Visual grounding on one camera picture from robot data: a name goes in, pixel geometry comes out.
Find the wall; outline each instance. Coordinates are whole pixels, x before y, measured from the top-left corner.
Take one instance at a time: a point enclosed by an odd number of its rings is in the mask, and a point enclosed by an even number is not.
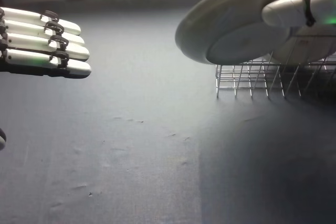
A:
[[[215,96],[175,29],[198,0],[73,2],[84,80],[0,73],[0,223],[332,223],[334,108]]]

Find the wire basket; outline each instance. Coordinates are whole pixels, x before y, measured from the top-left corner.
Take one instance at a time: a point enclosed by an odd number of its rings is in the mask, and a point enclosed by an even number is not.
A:
[[[220,90],[232,91],[235,96],[240,90],[245,90],[252,98],[255,92],[263,92],[268,98],[279,92],[284,98],[290,93],[299,97],[311,93],[318,97],[325,97],[326,94],[334,97],[335,54],[302,65],[276,64],[271,60],[270,56],[269,60],[258,58],[236,66],[216,65],[217,97],[221,93]]]

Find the robotic hand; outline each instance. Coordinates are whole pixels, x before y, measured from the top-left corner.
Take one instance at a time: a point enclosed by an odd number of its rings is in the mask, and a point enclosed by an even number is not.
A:
[[[0,72],[85,78],[91,74],[89,51],[80,27],[58,15],[0,8]],[[0,129],[0,150],[6,135]]]

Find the wire dish rack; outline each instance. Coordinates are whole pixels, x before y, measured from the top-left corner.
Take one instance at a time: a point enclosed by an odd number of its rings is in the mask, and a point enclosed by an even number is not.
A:
[[[256,92],[263,92],[268,98],[273,93],[281,93],[284,98],[293,93],[299,97],[313,94],[336,98],[336,54],[301,65],[272,63],[271,55],[269,60],[265,58],[236,66],[216,65],[217,97],[225,93],[221,91],[231,91],[235,96],[247,91],[252,98]]]

